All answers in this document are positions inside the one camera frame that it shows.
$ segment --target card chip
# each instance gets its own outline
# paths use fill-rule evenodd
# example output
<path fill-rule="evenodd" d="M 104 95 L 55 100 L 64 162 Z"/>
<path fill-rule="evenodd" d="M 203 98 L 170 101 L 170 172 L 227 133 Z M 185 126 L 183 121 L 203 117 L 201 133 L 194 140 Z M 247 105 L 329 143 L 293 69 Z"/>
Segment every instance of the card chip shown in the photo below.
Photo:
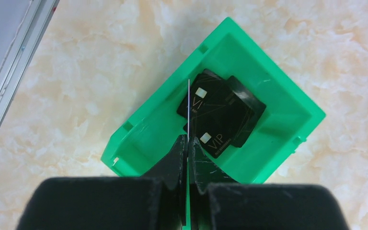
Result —
<path fill-rule="evenodd" d="M 203 88 L 200 88 L 199 87 L 195 93 L 200 98 L 204 98 L 206 96 L 206 94 L 207 94 L 207 91 L 205 91 Z"/>
<path fill-rule="evenodd" d="M 201 140 L 204 144 L 206 144 L 206 143 L 209 141 L 209 139 L 211 139 L 211 135 L 210 135 L 209 133 L 204 133 L 204 134 L 202 135 L 202 137 L 200 138 L 200 140 Z"/>

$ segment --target black vip card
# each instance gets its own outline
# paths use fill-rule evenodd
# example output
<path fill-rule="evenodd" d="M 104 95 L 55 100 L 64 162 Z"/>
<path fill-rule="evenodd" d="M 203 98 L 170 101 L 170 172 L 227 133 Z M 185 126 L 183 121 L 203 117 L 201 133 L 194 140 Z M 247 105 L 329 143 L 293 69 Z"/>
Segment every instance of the black vip card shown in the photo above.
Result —
<path fill-rule="evenodd" d="M 220 76 L 205 69 L 198 74 L 190 87 L 190 117 L 193 116 L 214 93 L 225 83 Z M 178 106 L 177 113 L 187 118 L 188 94 L 185 95 Z"/>
<path fill-rule="evenodd" d="M 190 133 L 199 138 L 201 146 L 211 156 L 217 158 L 250 116 L 253 116 L 253 110 L 224 84 L 191 118 Z"/>
<path fill-rule="evenodd" d="M 258 120 L 265 111 L 266 105 L 257 99 L 236 77 L 231 76 L 226 81 L 226 84 L 232 89 L 235 95 L 251 109 L 250 111 L 252 111 L 252 113 L 247 111 L 242 120 L 241 129 L 233 136 L 233 141 L 231 142 L 231 145 L 240 148 L 249 138 Z"/>

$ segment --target white square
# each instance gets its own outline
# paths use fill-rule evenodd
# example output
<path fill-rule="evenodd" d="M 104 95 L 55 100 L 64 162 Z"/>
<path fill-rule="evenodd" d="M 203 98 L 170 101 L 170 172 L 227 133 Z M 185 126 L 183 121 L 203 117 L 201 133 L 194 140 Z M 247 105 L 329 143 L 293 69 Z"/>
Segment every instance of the white square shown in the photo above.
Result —
<path fill-rule="evenodd" d="M 200 98 L 204 98 L 205 95 L 207 94 L 207 91 L 205 91 L 203 88 L 198 88 L 197 91 L 195 92 L 197 96 L 199 96 Z"/>
<path fill-rule="evenodd" d="M 201 140 L 204 144 L 206 144 L 206 143 L 209 141 L 209 139 L 211 139 L 211 135 L 210 135 L 209 133 L 204 133 L 204 134 L 202 135 L 202 137 L 200 138 L 200 140 Z"/>

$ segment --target green plastic tray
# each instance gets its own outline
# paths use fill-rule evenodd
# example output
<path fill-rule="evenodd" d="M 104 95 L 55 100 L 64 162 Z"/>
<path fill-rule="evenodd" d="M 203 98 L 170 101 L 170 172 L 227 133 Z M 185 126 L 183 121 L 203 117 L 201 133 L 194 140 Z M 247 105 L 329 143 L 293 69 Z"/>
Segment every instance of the green plastic tray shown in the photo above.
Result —
<path fill-rule="evenodd" d="M 176 113 L 188 79 L 210 69 L 236 76 L 267 108 L 242 148 L 211 160 L 240 183 L 262 183 L 304 142 L 325 113 L 231 19 L 226 18 L 111 136 L 101 160 L 139 176 L 169 152 L 186 119 Z"/>

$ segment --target marble surface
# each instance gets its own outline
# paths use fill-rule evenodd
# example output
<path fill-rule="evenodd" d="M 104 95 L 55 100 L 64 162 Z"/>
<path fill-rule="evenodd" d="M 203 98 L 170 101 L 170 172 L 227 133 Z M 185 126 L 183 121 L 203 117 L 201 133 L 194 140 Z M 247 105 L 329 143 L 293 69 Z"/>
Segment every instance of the marble surface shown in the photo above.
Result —
<path fill-rule="evenodd" d="M 52 176 L 112 175 L 110 135 L 227 16 L 327 113 L 268 180 L 368 230 L 368 1 L 62 0 L 0 128 L 0 229 Z"/>

